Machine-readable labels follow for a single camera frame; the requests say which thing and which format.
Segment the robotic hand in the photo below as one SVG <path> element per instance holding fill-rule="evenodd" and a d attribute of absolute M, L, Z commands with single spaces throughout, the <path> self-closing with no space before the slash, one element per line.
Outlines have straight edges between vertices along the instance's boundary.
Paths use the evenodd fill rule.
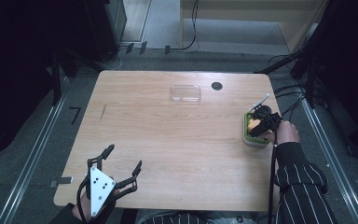
<path fill-rule="evenodd" d="M 79 205 L 79 213 L 82 217 L 83 223 L 87 223 L 80 203 L 80 194 L 84 187 L 86 187 L 87 198 L 90 199 L 91 202 L 90 212 L 92 217 L 96 217 L 101 208 L 106 206 L 101 214 L 99 214 L 97 218 L 93 219 L 91 223 L 105 223 L 110 213 L 115 208 L 116 201 L 138 189 L 136 177 L 141 172 L 142 161 L 138 162 L 138 165 L 132 172 L 132 177 L 119 183 L 102 172 L 102 160 L 106 160 L 114 148 L 115 145 L 110 145 L 103 151 L 101 156 L 87 160 L 88 173 L 83 182 L 80 184 L 76 197 L 77 204 Z M 129 184 L 132 184 L 130 188 L 127 188 L 118 194 L 114 194 L 116 189 L 124 189 Z"/>
<path fill-rule="evenodd" d="M 271 114 L 271 108 L 267 105 L 255 108 L 253 119 L 260 119 L 260 123 L 249 132 L 252 137 L 258 137 L 268 130 L 275 132 L 282 121 L 278 113 Z"/>

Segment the gray floor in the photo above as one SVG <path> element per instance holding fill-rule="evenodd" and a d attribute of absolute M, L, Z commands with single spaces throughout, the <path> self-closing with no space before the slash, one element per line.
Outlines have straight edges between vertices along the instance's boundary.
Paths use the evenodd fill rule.
<path fill-rule="evenodd" d="M 151 1 L 152 0 L 123 0 L 127 14 L 127 23 L 121 38 L 122 41 L 142 41 Z"/>
<path fill-rule="evenodd" d="M 170 9 L 170 7 L 167 6 L 167 13 L 171 13 L 168 9 Z M 174 34 L 174 31 L 170 30 L 169 32 L 166 32 L 165 30 L 151 32 L 153 34 L 158 34 L 158 38 L 161 37 L 163 39 L 153 37 L 151 33 L 147 32 L 152 29 L 151 21 L 152 19 L 148 21 L 149 23 L 147 24 L 144 37 L 144 40 L 148 41 L 148 47 L 154 46 L 154 48 L 160 48 L 165 45 L 174 46 L 174 38 L 177 37 L 177 35 Z M 228 48 L 221 48 L 221 46 L 225 45 L 224 33 L 220 34 L 222 39 L 219 39 L 219 41 L 211 41 L 221 42 L 222 45 L 218 47 L 220 50 L 208 49 L 205 47 L 207 45 L 203 45 L 203 42 L 200 40 L 200 48 L 199 51 L 196 52 L 172 51 L 170 54 L 165 55 L 162 50 L 147 49 L 144 54 L 140 54 L 138 49 L 134 49 L 133 52 L 129 54 L 126 54 L 124 51 L 120 53 L 121 63 L 118 58 L 115 58 L 106 62 L 105 65 L 112 68 L 119 67 L 119 70 L 249 73 L 263 69 L 268 63 L 274 63 L 276 60 L 279 60 L 279 58 L 276 58 L 269 62 L 269 59 L 273 56 L 285 54 L 285 51 L 281 49 L 281 47 L 275 48 L 276 46 L 269 46 L 268 44 L 282 43 L 282 37 L 279 33 L 277 33 L 275 28 L 260 33 L 267 34 L 268 32 L 273 32 L 274 35 L 269 35 L 271 38 L 273 37 L 273 39 L 269 39 L 266 45 L 257 43 L 258 47 L 255 47 L 254 49 L 242 49 L 241 52 L 230 52 Z M 163 37 L 164 35 L 170 35 L 172 38 Z M 61 113 L 57 118 L 48 141 L 46 142 L 32 178 L 20 200 L 20 204 L 18 208 L 14 208 L 15 213 L 11 221 L 12 223 L 48 223 L 48 221 L 61 209 L 52 201 L 56 189 L 49 187 L 48 184 L 51 180 L 57 180 L 62 175 L 63 167 L 69 156 L 72 144 L 75 141 L 80 121 L 84 115 L 93 86 L 98 77 L 96 72 L 84 65 L 80 65 L 79 70 L 80 73 L 78 76 L 71 79 L 70 89 L 67 92 L 67 97 L 63 103 Z M 271 73 L 270 77 L 273 88 L 277 89 L 281 86 L 291 85 L 293 80 L 288 74 L 289 68 L 287 67 L 279 69 L 278 72 Z M 278 98 L 280 110 L 285 110 L 295 100 L 295 95 Z M 48 117 L 48 113 L 51 109 L 51 102 L 52 94 L 49 94 L 23 125 L 12 144 L 0 153 L 0 215 L 5 207 L 11 189 L 21 174 L 22 167 L 24 166 L 24 163 L 26 163 L 37 136 Z M 75 111 L 69 109 L 69 106 L 82 108 L 80 115 L 74 124 L 71 124 L 71 122 L 75 116 Z M 340 135 L 337 125 L 331 115 L 319 105 L 316 106 L 315 110 L 334 145 L 335 153 L 339 157 L 351 185 L 358 195 L 358 159 L 355 159 L 347 153 L 345 141 Z M 305 111 L 301 106 L 294 112 L 292 122 L 297 125 L 297 128 L 300 131 L 306 156 L 310 161 L 318 164 L 329 178 L 330 190 L 326 196 L 339 223 L 355 223 L 351 217 L 351 212 L 342 197 L 340 187 L 321 151 L 321 147 L 310 126 Z M 121 209 L 115 210 L 109 223 L 118 223 L 121 211 Z"/>
<path fill-rule="evenodd" d="M 152 0 L 142 41 L 151 49 L 179 46 L 180 1 Z M 275 22 L 210 21 L 197 19 L 197 43 L 188 50 L 282 55 L 289 49 Z M 184 20 L 184 43 L 194 36 L 190 19 Z"/>

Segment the wooden table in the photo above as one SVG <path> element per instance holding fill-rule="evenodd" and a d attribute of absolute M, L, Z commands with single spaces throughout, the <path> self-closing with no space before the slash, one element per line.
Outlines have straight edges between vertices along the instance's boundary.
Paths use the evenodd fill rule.
<path fill-rule="evenodd" d="M 184 19 L 191 19 L 195 0 L 180 0 L 179 44 Z M 310 28 L 319 22 L 327 0 L 201 0 L 197 19 L 277 22 L 290 52 L 301 47 Z"/>
<path fill-rule="evenodd" d="M 223 89 L 211 85 L 220 82 Z M 172 85 L 198 85 L 199 105 L 178 105 Z M 266 93 L 278 111 L 269 78 L 259 74 L 101 72 L 89 100 L 54 202 L 76 202 L 87 159 L 111 144 L 103 172 L 116 181 L 131 176 L 139 160 L 138 191 L 117 207 L 217 211 L 267 211 L 271 144 L 242 141 L 242 118 Z M 278 190 L 275 189 L 275 205 Z"/>

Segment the transparent plastic box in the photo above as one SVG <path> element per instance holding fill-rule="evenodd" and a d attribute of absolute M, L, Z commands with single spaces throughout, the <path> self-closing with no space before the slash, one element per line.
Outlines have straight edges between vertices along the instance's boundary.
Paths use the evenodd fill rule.
<path fill-rule="evenodd" d="M 201 88 L 196 85 L 171 86 L 171 101 L 177 105 L 199 105 Z"/>

